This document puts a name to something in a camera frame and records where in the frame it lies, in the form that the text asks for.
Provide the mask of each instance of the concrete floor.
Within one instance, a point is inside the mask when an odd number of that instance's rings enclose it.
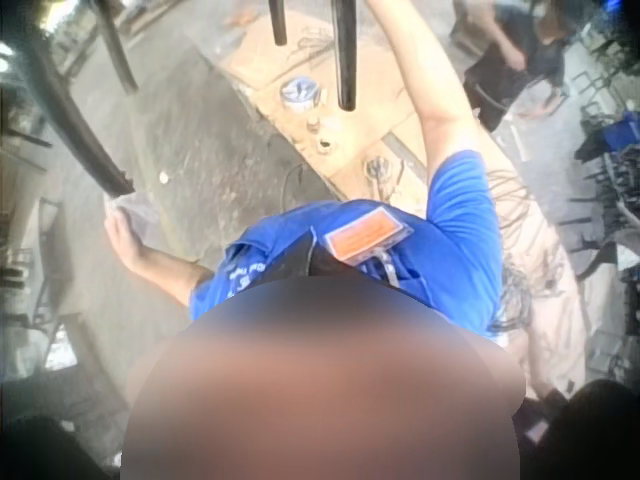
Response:
[[[134,97],[125,97],[101,42],[72,87],[80,109],[111,157],[159,207],[162,222],[157,230],[161,233],[154,236],[154,246],[200,259],[213,269],[224,246],[246,227],[280,213],[284,178],[302,162],[270,124],[256,121],[207,58],[211,45],[224,37],[219,26],[230,13],[231,3],[184,0],[132,39],[127,55],[140,85]],[[292,3],[330,18],[328,7],[313,6],[319,2]],[[454,20],[450,2],[425,1],[419,6],[462,72],[472,59],[448,44]],[[370,15],[363,14],[362,32],[372,26]],[[567,78],[585,68],[588,59],[583,57],[570,52]],[[529,92],[521,103],[542,95],[543,88]],[[580,102],[579,97],[572,97],[548,119],[514,120],[525,157],[516,147],[510,123],[503,122],[496,132],[496,139],[552,223],[592,213],[591,206],[568,201],[594,193],[593,185],[583,180],[587,172],[572,160],[584,138],[579,126]],[[13,236],[16,241],[21,237],[24,219],[37,196],[62,202],[60,243],[64,253],[60,258],[73,280],[59,309],[61,313],[82,313],[106,371],[122,389],[135,359],[158,340],[187,326],[187,312],[118,263],[103,232],[102,193],[57,136],[47,130],[46,137],[53,149],[25,147],[25,155],[46,166],[49,174],[34,177],[24,172],[20,178],[23,198]],[[160,172],[167,174],[166,184],[159,182]],[[287,190],[286,208],[332,198],[320,179],[308,171]],[[599,228],[596,223],[563,228],[559,233],[565,246],[572,248],[581,233],[597,237]],[[572,261],[581,270],[589,254]],[[611,272],[603,277],[604,285],[611,283],[611,277]],[[608,289],[599,291],[604,304],[617,305],[608,301]],[[617,317],[616,308],[595,316]]]

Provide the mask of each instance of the blue and white tape roll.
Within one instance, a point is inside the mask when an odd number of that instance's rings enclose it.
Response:
[[[319,85],[309,77],[295,77],[282,85],[280,96],[284,104],[296,113],[311,110],[316,105]]]

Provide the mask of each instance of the black metal pole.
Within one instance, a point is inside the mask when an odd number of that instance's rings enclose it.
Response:
[[[73,101],[40,31],[19,9],[4,15],[3,40],[14,52],[12,66],[58,136],[106,193],[115,197],[132,193],[131,184]]]
[[[133,95],[138,91],[138,84],[133,78],[131,67],[118,35],[118,29],[113,22],[113,18],[111,18],[109,4],[106,0],[89,0],[89,5],[96,15],[98,30],[107,46],[107,51],[111,57],[113,67],[116,69],[120,83],[127,95]]]
[[[284,15],[284,0],[269,0],[273,39],[276,45],[282,47],[287,44],[287,22]]]
[[[356,109],[358,70],[356,0],[331,0],[331,11],[336,40],[338,105],[341,109],[352,112]]]

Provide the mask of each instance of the orange badge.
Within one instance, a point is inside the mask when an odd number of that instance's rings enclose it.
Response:
[[[325,239],[334,257],[353,264],[371,257],[376,248],[390,248],[400,242],[406,238],[407,230],[410,229],[384,207],[379,207],[327,234]]]

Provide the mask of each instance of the dark hair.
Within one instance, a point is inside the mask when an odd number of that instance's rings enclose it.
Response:
[[[589,21],[593,6],[587,0],[551,0],[558,24],[567,33],[581,30]]]

